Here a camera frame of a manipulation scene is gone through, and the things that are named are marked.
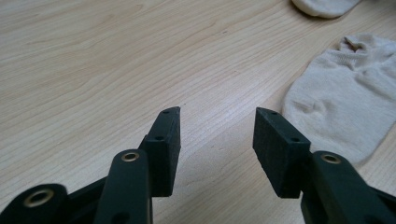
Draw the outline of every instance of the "beige sock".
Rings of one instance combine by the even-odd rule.
[[[396,42],[346,36],[291,86],[283,114],[311,142],[352,163],[370,156],[396,121]]]
[[[344,15],[360,0],[291,0],[297,8],[310,16],[334,18]]]

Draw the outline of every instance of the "table surface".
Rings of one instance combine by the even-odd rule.
[[[281,110],[290,84],[344,35],[396,39],[396,1],[335,20],[287,0],[2,1],[0,209],[25,189],[73,192],[181,107],[174,194],[155,223],[304,223],[251,148],[255,108]],[[360,174],[396,194],[396,127]]]

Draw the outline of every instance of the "sock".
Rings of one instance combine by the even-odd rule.
[[[335,18],[344,15],[360,0],[291,0],[297,8],[310,16]]]
[[[396,42],[346,36],[315,58],[290,87],[283,115],[311,151],[365,161],[396,121]]]

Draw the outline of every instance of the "wooden table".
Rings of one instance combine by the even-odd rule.
[[[2,1],[0,209],[38,184],[73,192],[107,175],[179,105],[174,195],[154,200],[155,223],[304,223],[251,148],[255,108],[280,111],[316,55],[360,32],[396,39],[396,2],[322,20],[286,0]],[[395,195],[395,158],[393,127],[359,171]]]

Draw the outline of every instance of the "light wood surface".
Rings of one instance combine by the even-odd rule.
[[[174,195],[154,200],[155,223],[304,223],[251,148],[255,108],[280,111],[316,55],[360,32],[396,40],[396,1],[335,20],[287,0],[1,1],[0,210],[38,184],[105,176],[179,105]],[[395,195],[395,158],[393,127],[359,171]]]

